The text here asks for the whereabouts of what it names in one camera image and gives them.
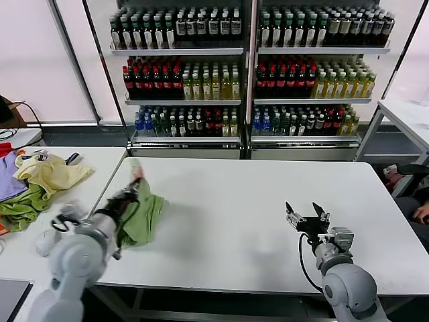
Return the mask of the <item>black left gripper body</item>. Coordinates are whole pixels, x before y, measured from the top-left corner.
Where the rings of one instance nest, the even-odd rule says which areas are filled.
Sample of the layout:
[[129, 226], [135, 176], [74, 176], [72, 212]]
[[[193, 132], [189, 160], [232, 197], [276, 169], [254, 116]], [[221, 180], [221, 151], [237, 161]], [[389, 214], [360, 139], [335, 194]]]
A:
[[130, 194], [127, 187], [107, 199], [105, 215], [113, 220], [120, 220], [130, 204], [139, 204], [138, 191]]

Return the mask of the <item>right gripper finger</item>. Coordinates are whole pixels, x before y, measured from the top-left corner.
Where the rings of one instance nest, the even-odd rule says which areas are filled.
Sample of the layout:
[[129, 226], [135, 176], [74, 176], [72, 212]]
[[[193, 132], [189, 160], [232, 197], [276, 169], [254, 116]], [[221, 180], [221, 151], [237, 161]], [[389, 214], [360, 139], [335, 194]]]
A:
[[285, 202], [286, 208], [286, 221], [296, 229], [296, 231], [300, 231], [303, 224], [307, 222], [307, 219], [301, 216], [299, 213], [295, 212], [289, 202]]
[[312, 202], [312, 206], [317, 214], [317, 219], [319, 223], [329, 224], [330, 223], [330, 213], [325, 211], [319, 204]]

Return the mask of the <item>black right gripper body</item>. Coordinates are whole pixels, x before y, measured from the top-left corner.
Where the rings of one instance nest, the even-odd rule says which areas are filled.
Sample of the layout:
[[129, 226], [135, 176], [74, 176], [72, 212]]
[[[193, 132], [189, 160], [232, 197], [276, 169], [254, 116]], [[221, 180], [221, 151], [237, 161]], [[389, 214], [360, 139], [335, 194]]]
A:
[[330, 221], [320, 217], [304, 217], [297, 223], [297, 231], [307, 235], [308, 244], [317, 246], [321, 243], [319, 235], [327, 234]]

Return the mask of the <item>bystander hand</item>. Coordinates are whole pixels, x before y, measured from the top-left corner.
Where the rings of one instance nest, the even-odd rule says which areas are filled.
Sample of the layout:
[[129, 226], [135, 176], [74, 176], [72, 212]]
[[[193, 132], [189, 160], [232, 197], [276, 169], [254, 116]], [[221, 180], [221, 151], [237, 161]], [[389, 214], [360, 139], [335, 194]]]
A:
[[429, 218], [429, 202], [426, 201], [421, 207], [417, 208], [413, 220], [422, 225], [428, 225]]

